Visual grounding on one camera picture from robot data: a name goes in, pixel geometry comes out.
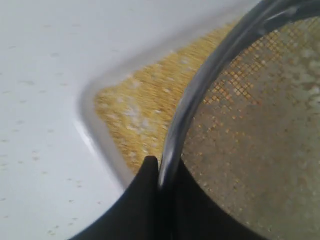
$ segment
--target fine mesh screen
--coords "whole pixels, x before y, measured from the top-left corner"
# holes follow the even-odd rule
[[[224,70],[198,108],[183,160],[250,229],[319,240],[319,130],[320,19],[310,18],[265,35]]]

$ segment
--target sieve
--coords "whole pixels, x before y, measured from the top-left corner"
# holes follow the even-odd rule
[[[319,0],[261,1],[185,89],[158,184],[177,239],[220,239],[206,198],[253,238],[320,239],[319,16]]]

